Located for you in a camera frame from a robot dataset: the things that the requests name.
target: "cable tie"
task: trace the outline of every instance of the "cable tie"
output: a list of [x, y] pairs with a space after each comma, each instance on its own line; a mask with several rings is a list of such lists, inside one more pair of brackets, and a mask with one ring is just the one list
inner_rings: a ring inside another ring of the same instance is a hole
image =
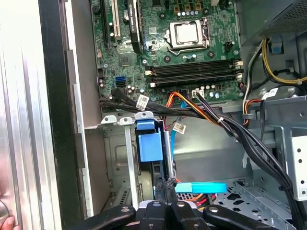
[[288, 190], [292, 190], [292, 187], [291, 186], [288, 186], [288, 187], [284, 187], [284, 186], [280, 186], [278, 187], [280, 191], [288, 191]]
[[220, 117], [220, 119], [217, 121], [217, 123], [220, 123], [223, 120], [224, 120], [224, 118]]

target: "red wire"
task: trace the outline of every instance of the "red wire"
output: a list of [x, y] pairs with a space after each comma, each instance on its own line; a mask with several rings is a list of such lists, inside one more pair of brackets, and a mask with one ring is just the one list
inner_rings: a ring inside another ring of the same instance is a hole
[[196, 205], [197, 205], [197, 206], [200, 206], [200, 205], [202, 205], [202, 204], [205, 203], [205, 202], [207, 202], [207, 199], [203, 199], [202, 201], [197, 202]]

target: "sata port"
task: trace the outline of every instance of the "sata port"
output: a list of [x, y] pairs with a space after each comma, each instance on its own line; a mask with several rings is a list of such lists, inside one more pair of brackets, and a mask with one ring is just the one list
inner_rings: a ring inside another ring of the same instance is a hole
[[126, 76], [117, 76], [117, 77], [115, 77], [115, 82], [118, 82], [118, 81], [126, 81]]
[[125, 81], [118, 81], [118, 82], [115, 82], [116, 86], [117, 87], [124, 87], [126, 86], [126, 82]]

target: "metal bracket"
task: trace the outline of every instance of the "metal bracket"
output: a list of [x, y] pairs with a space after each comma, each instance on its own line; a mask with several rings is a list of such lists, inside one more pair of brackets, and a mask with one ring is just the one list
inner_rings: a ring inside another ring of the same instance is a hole
[[307, 200], [307, 136], [291, 138], [294, 161], [294, 198], [298, 201]]
[[116, 194], [116, 198], [112, 204], [112, 207], [117, 205], [129, 205], [132, 202], [130, 188], [122, 186], [118, 193]]
[[77, 119], [77, 130], [78, 133], [82, 133], [81, 122], [82, 122], [82, 110], [81, 110], [81, 99], [78, 94], [78, 86], [77, 84], [73, 85], [73, 93], [75, 99], [75, 109], [76, 109], [76, 119]]
[[165, 140], [165, 150], [166, 150], [166, 162], [168, 166], [168, 176], [170, 178], [176, 178], [175, 172], [173, 169], [173, 159], [172, 159], [172, 152], [171, 152], [171, 145], [170, 145], [170, 136], [169, 132], [164, 132], [164, 140]]
[[154, 114], [150, 111], [138, 112], [135, 115], [135, 120], [146, 120], [146, 119], [153, 119]]
[[105, 116], [104, 119], [100, 122], [100, 124], [113, 124], [117, 123], [117, 118], [114, 115]]
[[126, 139], [126, 150], [127, 150], [127, 159], [128, 159], [128, 169], [129, 169], [129, 179], [131, 186], [131, 196], [132, 196], [132, 206], [137, 210], [139, 201], [138, 201], [138, 192], [135, 179], [135, 170], [134, 170], [134, 157], [132, 151], [132, 140], [130, 126], [134, 124], [131, 117], [123, 117], [119, 120], [119, 125], [125, 127], [125, 139]]

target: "cpu socket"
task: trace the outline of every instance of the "cpu socket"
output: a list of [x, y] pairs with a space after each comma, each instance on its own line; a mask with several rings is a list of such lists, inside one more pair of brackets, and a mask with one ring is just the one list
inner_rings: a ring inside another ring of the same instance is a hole
[[207, 19], [170, 23], [165, 39], [173, 50], [207, 48], [209, 45]]

